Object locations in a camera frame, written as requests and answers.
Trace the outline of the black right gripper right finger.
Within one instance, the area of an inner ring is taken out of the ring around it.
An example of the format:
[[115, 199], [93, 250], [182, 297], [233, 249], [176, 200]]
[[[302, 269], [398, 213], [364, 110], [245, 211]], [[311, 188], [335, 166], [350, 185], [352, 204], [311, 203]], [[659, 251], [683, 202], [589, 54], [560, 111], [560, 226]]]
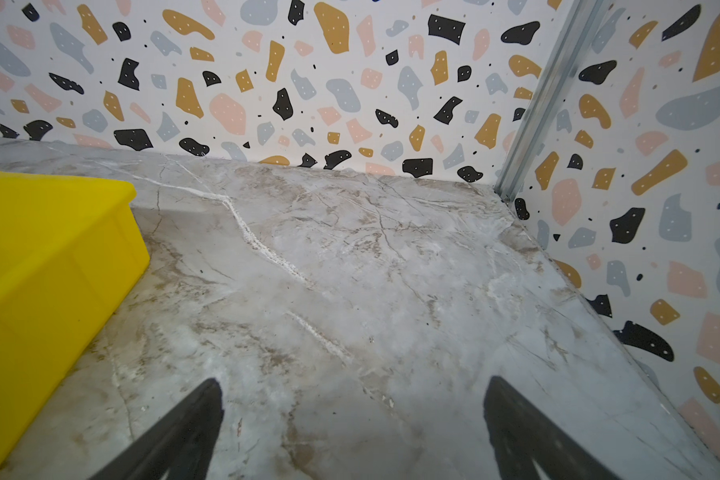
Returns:
[[502, 479], [617, 477], [500, 376], [490, 378], [483, 417]]

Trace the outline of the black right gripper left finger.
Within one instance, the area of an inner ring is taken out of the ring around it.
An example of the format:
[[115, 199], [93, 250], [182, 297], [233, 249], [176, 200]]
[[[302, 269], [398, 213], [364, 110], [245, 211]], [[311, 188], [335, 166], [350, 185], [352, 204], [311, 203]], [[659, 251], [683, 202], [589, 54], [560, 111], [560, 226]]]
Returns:
[[222, 389], [208, 378], [94, 479], [204, 479], [224, 418]]

